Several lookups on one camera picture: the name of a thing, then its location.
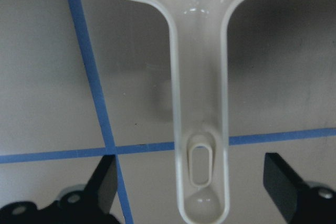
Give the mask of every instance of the white plastic utensil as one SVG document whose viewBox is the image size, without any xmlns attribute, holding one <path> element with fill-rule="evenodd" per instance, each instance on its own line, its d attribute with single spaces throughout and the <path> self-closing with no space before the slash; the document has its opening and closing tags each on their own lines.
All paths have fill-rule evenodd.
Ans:
<svg viewBox="0 0 336 224">
<path fill-rule="evenodd" d="M 170 28 L 177 204 L 190 224 L 229 211 L 227 24 L 243 0 L 133 0 Z"/>
</svg>

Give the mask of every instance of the screw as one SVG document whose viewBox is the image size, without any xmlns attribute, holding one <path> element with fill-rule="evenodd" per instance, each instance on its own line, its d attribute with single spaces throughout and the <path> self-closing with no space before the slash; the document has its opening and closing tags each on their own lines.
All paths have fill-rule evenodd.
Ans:
<svg viewBox="0 0 336 224">
<path fill-rule="evenodd" d="M 326 188 L 320 188 L 319 195 L 325 199 L 331 199 L 333 197 L 332 191 Z"/>
<path fill-rule="evenodd" d="M 12 215 L 21 215 L 26 210 L 27 210 L 27 208 L 25 206 L 18 206 L 18 207 L 16 207 L 16 208 L 13 209 Z"/>
<path fill-rule="evenodd" d="M 69 198 L 68 198 L 68 203 L 70 204 L 74 204 L 76 202 L 78 202 L 80 200 L 80 196 L 78 194 L 72 194 Z"/>
</svg>

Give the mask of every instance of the metal screw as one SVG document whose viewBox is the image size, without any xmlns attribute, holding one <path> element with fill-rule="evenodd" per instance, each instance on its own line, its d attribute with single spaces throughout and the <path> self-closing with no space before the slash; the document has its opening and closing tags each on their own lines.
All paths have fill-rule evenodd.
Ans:
<svg viewBox="0 0 336 224">
<path fill-rule="evenodd" d="M 72 194 L 69 198 L 68 198 L 68 202 L 70 204 L 74 204 L 76 202 L 78 202 L 80 200 L 80 196 L 78 194 Z"/>
<path fill-rule="evenodd" d="M 16 207 L 16 208 L 13 209 L 12 215 L 21 215 L 26 210 L 27 210 L 27 208 L 25 206 L 18 206 L 18 207 Z"/>
<path fill-rule="evenodd" d="M 332 191 L 331 190 L 328 190 L 326 188 L 320 188 L 319 189 L 319 195 L 322 197 L 322 198 L 325 198 L 325 199 L 331 199 L 333 197 L 332 195 Z"/>
</svg>

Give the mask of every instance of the black mechanical part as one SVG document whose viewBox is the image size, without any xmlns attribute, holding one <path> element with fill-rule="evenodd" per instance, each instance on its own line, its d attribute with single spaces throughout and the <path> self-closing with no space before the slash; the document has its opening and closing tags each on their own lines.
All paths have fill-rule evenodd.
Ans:
<svg viewBox="0 0 336 224">
<path fill-rule="evenodd" d="M 33 202 L 22 201 L 0 209 L 1 224 L 120 224 L 109 210 L 117 192 L 114 155 L 104 156 L 84 190 L 65 194 L 60 200 L 38 210 Z"/>
<path fill-rule="evenodd" d="M 264 187 L 287 223 L 336 223 L 336 193 L 310 187 L 278 153 L 265 155 Z"/>
</svg>

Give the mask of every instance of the blue tape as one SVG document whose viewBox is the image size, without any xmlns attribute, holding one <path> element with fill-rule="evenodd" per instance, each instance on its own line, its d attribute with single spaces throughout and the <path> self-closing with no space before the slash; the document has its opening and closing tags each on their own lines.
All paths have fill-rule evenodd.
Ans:
<svg viewBox="0 0 336 224">
<path fill-rule="evenodd" d="M 44 160 L 64 159 L 64 158 L 95 157 L 95 156 L 102 156 L 105 154 L 106 154 L 105 148 L 92 148 L 84 150 L 3 155 L 0 156 L 0 164 L 44 161 Z"/>
<path fill-rule="evenodd" d="M 232 136 L 229 138 L 229 145 L 268 143 L 277 141 L 327 137 L 335 135 L 336 135 L 336 129 L 328 128 L 328 129 L 315 129 L 315 130 L 269 133 L 258 135 Z M 118 154 L 134 154 L 134 153 L 159 152 L 159 151 L 171 151 L 171 150 L 174 150 L 174 142 L 117 146 Z"/>
<path fill-rule="evenodd" d="M 68 0 L 68 2 L 76 30 L 79 48 L 82 54 L 85 70 L 90 84 L 94 105 L 96 107 L 98 121 L 105 142 L 106 151 L 108 154 L 117 154 L 81 0 Z M 125 222 L 127 224 L 133 224 L 132 212 L 128 201 L 118 156 L 117 169 L 118 196 L 120 199 L 121 209 L 125 217 Z"/>
</svg>

